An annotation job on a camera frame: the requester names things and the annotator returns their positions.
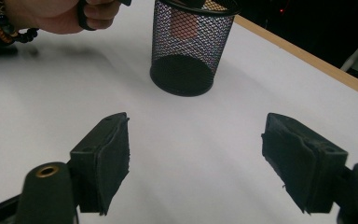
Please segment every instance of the white tabletop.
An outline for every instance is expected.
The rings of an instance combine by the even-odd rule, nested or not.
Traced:
[[[127,112],[130,173],[107,217],[83,224],[336,223],[304,215],[261,155],[268,112],[306,124],[358,162],[358,92],[234,24],[214,85],[179,97],[150,79],[153,1],[113,27],[40,32],[0,58],[0,202],[37,165],[69,151],[104,117]]]

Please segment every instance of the wooden table edge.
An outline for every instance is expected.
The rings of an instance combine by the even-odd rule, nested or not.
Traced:
[[[305,50],[289,43],[288,41],[280,38],[279,36],[271,33],[270,31],[246,20],[242,16],[236,16],[234,20],[241,27],[251,31],[252,33],[265,38],[267,41],[277,45],[278,47],[286,50],[287,52],[295,55],[302,61],[310,64],[318,70],[326,73],[328,76],[338,80],[346,86],[358,91],[358,78],[349,75],[348,73],[336,68],[335,66],[327,63],[316,56],[306,52]]]

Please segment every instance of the mesh pencil cup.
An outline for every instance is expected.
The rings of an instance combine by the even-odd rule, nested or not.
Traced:
[[[240,11],[236,0],[156,0],[150,68],[153,82],[180,96],[207,92]]]

